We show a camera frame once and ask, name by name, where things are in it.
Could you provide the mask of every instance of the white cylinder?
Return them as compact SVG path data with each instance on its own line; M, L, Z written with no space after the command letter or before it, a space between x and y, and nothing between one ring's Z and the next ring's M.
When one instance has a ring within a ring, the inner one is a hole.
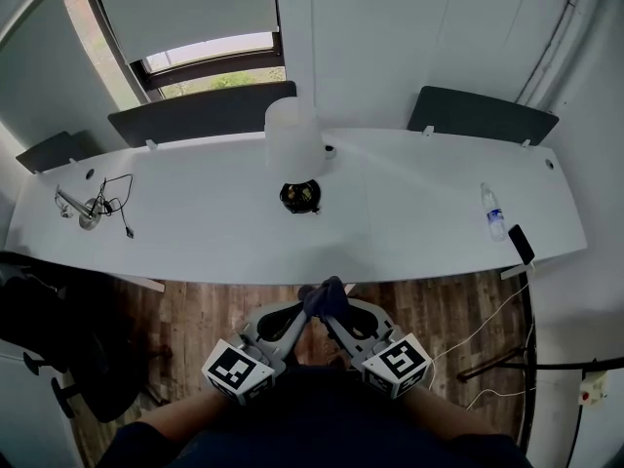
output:
M319 176L325 146L315 112L302 109L297 97L273 102L264 116L266 164L284 183L303 183Z

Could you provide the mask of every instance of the sleeve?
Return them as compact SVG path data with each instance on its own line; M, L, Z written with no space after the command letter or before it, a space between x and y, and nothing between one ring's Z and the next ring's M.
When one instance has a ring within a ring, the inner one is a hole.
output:
M507 435L462 435L449 443L450 448L484 468L532 468L523 452Z
M180 450L153 426L136 421L117 430L97 468L161 468L176 459Z

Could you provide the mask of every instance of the window frame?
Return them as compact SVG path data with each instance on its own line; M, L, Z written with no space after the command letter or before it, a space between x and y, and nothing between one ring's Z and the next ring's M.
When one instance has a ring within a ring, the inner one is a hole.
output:
M113 56L119 63L124 76L131 82L133 90L140 87L150 100L164 98L160 89L176 83L205 78L223 73L247 71L265 67L285 66L282 47L282 26L280 6L275 0L278 31L271 33L273 47L259 51L236 52L215 58L202 58L185 64L179 64L160 71L151 72L145 65L147 58L127 64L110 25L101 0L89 0L96 20L100 24L104 38Z

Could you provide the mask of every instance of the forearm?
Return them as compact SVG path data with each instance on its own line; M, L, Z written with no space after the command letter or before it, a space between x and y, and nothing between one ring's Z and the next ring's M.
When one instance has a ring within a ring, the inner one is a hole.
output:
M441 399L429 390L414 386L404 398L409 418L442 440L460 435L492 435L497 432L475 413Z
M172 442L185 444L210 427L229 406L225 396L211 388L151 410L139 421L151 425Z

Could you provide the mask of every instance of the person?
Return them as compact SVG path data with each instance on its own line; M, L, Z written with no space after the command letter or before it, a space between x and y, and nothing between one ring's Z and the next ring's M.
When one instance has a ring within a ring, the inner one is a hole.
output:
M510 437L416 385L390 401L352 371L293 368L242 407L206 389L118 430L108 467L530 468Z

